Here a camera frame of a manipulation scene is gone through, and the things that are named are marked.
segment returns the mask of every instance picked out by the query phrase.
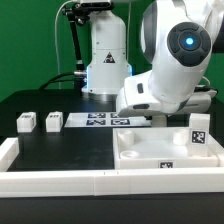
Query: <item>blue light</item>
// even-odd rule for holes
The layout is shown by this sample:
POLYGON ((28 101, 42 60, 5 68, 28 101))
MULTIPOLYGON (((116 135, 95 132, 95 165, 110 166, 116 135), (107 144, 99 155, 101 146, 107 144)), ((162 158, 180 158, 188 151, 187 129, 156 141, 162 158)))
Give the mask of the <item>blue light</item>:
POLYGON ((194 43, 194 39, 193 38, 189 37, 189 38, 186 39, 186 44, 187 45, 192 45, 193 43, 194 43))

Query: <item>white robot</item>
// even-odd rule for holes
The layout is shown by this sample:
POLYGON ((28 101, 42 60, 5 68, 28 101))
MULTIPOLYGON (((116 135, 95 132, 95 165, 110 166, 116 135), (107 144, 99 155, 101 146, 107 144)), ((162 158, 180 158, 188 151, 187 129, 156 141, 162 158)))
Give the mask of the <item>white robot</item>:
POLYGON ((125 79, 116 100, 118 115, 205 112, 216 91, 195 92, 195 87, 223 28, 223 15, 223 0, 153 2, 141 28, 142 50, 152 70, 125 79))
MULTIPOLYGON (((118 3, 130 1, 133 0, 115 0, 118 3)), ((125 78, 132 74, 126 59, 125 23, 112 13, 114 3, 111 0, 73 2, 71 9, 64 10, 68 17, 72 13, 70 24, 76 22, 82 26, 87 20, 91 24, 92 61, 87 66, 87 84, 82 88, 82 95, 94 100, 115 101, 125 78)))

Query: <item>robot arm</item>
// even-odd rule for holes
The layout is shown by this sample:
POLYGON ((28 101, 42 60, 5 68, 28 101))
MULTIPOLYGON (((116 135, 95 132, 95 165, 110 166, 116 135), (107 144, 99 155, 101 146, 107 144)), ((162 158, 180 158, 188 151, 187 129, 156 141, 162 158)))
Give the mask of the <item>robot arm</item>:
POLYGON ((118 115, 174 114, 187 111, 192 101, 196 107, 190 112, 208 109, 213 93, 194 90, 207 69, 223 12, 223 1, 153 2, 141 29, 142 50, 152 70, 125 79, 116 102, 118 115))

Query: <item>white platform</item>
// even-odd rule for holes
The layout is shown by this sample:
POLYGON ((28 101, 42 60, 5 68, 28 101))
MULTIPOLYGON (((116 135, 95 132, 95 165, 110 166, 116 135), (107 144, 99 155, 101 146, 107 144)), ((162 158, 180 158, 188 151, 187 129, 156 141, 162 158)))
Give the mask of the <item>white platform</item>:
POLYGON ((173 143, 175 130, 177 128, 114 129, 115 169, 149 169, 164 168, 164 166, 166 168, 223 166, 224 149, 212 136, 209 136, 208 157, 189 156, 187 145, 179 146, 173 143), (122 144, 121 136, 125 131, 133 133, 133 144, 122 144))
POLYGON ((65 128, 151 126, 144 117, 119 118, 116 113, 70 113, 65 128))
MULTIPOLYGON (((224 166, 223 148, 211 136, 209 146, 224 166)), ((2 158, 9 158, 9 167, 19 152, 18 140, 7 139, 0 149, 2 155, 8 152, 2 158)), ((0 172, 1 198, 195 192, 224 192, 224 167, 0 172)))

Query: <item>green wall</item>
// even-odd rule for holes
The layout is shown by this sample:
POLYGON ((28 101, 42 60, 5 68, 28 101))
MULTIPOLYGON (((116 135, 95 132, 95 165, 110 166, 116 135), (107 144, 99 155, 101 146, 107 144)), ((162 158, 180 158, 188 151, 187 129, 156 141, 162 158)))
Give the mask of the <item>green wall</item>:
MULTIPOLYGON (((0 101, 18 90, 37 89, 57 74, 54 20, 64 0, 1 0, 0 5, 0 101)), ((130 58, 135 74, 149 70, 139 45, 142 13, 151 0, 132 3, 130 58)), ((128 4, 116 4, 114 13, 127 24, 128 4)), ((79 28, 85 65, 91 60, 90 28, 79 28)), ((75 56, 67 18, 59 17, 61 72, 75 70, 75 56)), ((224 55, 213 55, 206 76, 220 90, 224 102, 224 55)), ((63 88, 72 88, 66 84, 63 88)))

